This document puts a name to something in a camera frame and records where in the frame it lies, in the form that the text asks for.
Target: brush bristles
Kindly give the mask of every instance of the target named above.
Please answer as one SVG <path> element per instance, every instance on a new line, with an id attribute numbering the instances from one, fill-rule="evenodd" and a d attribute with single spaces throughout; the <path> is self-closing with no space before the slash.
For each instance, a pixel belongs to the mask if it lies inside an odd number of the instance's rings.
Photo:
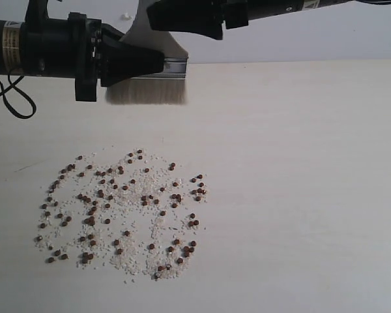
<path id="1" fill-rule="evenodd" d="M 110 104 L 186 104 L 186 81 L 132 78 L 108 87 Z"/>

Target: white wall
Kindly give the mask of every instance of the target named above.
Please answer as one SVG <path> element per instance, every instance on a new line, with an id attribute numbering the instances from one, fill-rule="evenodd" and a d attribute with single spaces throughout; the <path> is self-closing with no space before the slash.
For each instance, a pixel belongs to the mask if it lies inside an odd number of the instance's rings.
<path id="1" fill-rule="evenodd" d="M 28 0 L 1 0 L 0 19 L 23 20 Z M 50 0 L 50 15 L 66 18 L 70 11 L 101 18 L 120 30 L 131 21 L 138 0 Z M 190 52 L 191 62 L 301 61 L 391 58 L 391 6 L 348 3 L 252 22 L 225 32 L 216 42 L 192 34 L 175 38 Z"/>

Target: white table surface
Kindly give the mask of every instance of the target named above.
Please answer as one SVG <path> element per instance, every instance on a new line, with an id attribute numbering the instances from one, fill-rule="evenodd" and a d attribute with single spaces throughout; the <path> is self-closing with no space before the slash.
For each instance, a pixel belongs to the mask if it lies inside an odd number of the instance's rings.
<path id="1" fill-rule="evenodd" d="M 32 119 L 0 101 L 0 312 L 391 312 L 391 61 L 192 65 L 181 107 L 21 87 Z M 40 187 L 78 154 L 135 147 L 208 174 L 189 270 L 125 285 L 45 264 Z"/>

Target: label sticker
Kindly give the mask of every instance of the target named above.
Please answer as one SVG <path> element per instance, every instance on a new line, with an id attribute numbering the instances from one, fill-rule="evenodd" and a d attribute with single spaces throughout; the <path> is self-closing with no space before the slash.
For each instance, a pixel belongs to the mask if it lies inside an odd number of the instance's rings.
<path id="1" fill-rule="evenodd" d="M 20 27 L 21 22 L 7 21 L 3 27 L 3 61 L 7 72 L 22 74 L 20 66 Z"/>
<path id="2" fill-rule="evenodd" d="M 311 10 L 313 8 L 318 8 L 320 5 L 320 0 L 305 0 L 302 10 Z"/>

